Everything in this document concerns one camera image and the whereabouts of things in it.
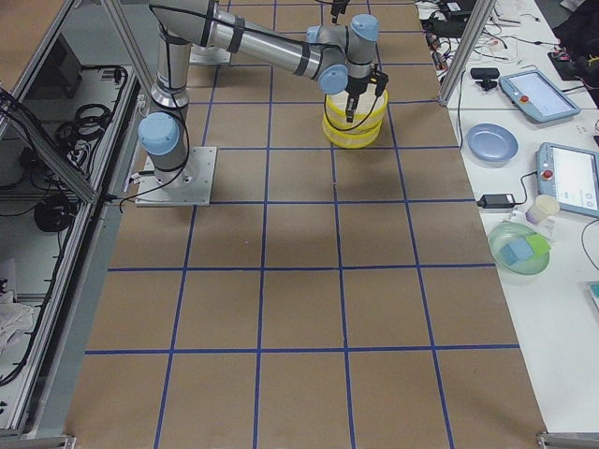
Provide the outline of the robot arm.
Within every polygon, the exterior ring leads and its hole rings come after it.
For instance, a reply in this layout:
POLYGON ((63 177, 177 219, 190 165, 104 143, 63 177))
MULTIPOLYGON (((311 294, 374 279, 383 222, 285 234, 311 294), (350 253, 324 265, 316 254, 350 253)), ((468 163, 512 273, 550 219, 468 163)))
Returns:
POLYGON ((330 2, 332 24, 313 26, 303 41, 283 36, 242 16, 222 10, 216 1, 152 1, 149 9, 159 31, 159 57, 151 89, 154 108, 187 112, 187 77, 191 48, 216 48, 285 69, 318 83, 326 95, 347 93, 345 118, 352 122, 358 101, 369 86, 382 95, 388 76, 373 57, 378 20, 359 14, 347 25, 337 23, 344 1, 330 2))

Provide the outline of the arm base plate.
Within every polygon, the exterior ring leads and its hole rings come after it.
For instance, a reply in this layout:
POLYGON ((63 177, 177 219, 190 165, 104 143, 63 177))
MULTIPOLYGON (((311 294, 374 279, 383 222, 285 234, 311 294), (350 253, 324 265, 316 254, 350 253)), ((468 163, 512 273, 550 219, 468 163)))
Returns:
POLYGON ((177 171, 156 171, 150 156, 144 169, 153 174, 139 180, 140 195, 135 197, 139 207, 209 206, 216 166, 216 147, 193 147, 181 174, 177 171))

